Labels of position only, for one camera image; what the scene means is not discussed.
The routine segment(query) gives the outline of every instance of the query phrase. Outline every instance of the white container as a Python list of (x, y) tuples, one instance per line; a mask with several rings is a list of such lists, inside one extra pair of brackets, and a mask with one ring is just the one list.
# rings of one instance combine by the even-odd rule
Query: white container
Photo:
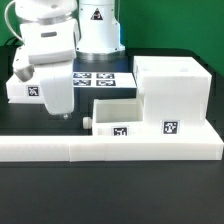
[(93, 135), (127, 136), (143, 131), (142, 108), (136, 99), (94, 100)]
[(193, 58), (136, 56), (133, 72), (150, 127), (161, 130), (166, 121), (181, 129), (204, 125), (211, 74)]

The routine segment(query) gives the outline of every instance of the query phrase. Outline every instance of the warning label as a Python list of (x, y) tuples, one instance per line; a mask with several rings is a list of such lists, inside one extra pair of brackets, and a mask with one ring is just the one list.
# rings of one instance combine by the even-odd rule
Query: warning label
[(100, 10), (97, 8), (94, 14), (91, 17), (91, 20), (103, 20), (103, 17), (100, 13)]

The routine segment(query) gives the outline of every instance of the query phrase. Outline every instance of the black surface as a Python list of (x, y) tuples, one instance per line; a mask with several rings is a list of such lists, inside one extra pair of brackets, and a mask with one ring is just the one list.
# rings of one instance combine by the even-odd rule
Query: black surface
[(105, 62), (91, 62), (80, 59), (74, 61), (75, 72), (128, 72), (128, 57)]
[(92, 115), (95, 99), (130, 99), (136, 98), (136, 88), (79, 88), (75, 89), (76, 106), (79, 112), (88, 112)]
[[(215, 78), (208, 118), (224, 136), (224, 82), (219, 74), (190, 51), (127, 51), (133, 54), (193, 56), (211, 70)], [(1, 135), (74, 134), (69, 122), (51, 117), (40, 105), (12, 108), (5, 95), (0, 97)], [(0, 163), (0, 224), (30, 223), (223, 224), (224, 162)]]

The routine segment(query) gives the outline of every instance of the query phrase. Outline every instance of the white cube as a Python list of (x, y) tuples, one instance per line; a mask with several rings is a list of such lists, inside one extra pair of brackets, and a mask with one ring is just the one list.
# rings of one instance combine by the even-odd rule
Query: white cube
[(191, 57), (134, 57), (134, 75), (142, 98), (143, 121), (162, 128), (205, 123), (211, 74)]

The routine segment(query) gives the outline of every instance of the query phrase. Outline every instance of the cable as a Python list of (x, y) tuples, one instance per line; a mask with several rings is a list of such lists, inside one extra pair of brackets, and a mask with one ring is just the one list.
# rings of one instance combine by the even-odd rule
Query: cable
[(5, 22), (6, 22), (6, 25), (8, 26), (8, 28), (9, 28), (9, 30), (12, 32), (12, 34), (13, 34), (17, 39), (19, 39), (20, 41), (23, 42), (22, 37), (20, 37), (20, 36), (13, 30), (13, 28), (12, 28), (10, 22), (9, 22), (8, 11), (9, 11), (10, 7), (11, 7), (12, 5), (14, 5), (15, 3), (16, 3), (15, 0), (13, 0), (13, 1), (11, 1), (11, 2), (6, 6), (6, 8), (5, 8), (5, 14), (4, 14), (4, 15), (5, 15)]
[(117, 6), (117, 21), (120, 22), (120, 10), (121, 10), (121, 1), (118, 0), (118, 6)]
[(16, 45), (16, 43), (18, 42), (19, 40), (17, 38), (15, 38), (15, 40), (11, 43), (11, 45)]
[(9, 38), (5, 43), (4, 43), (4, 46), (6, 46), (11, 40), (14, 40), (16, 37), (11, 37)]

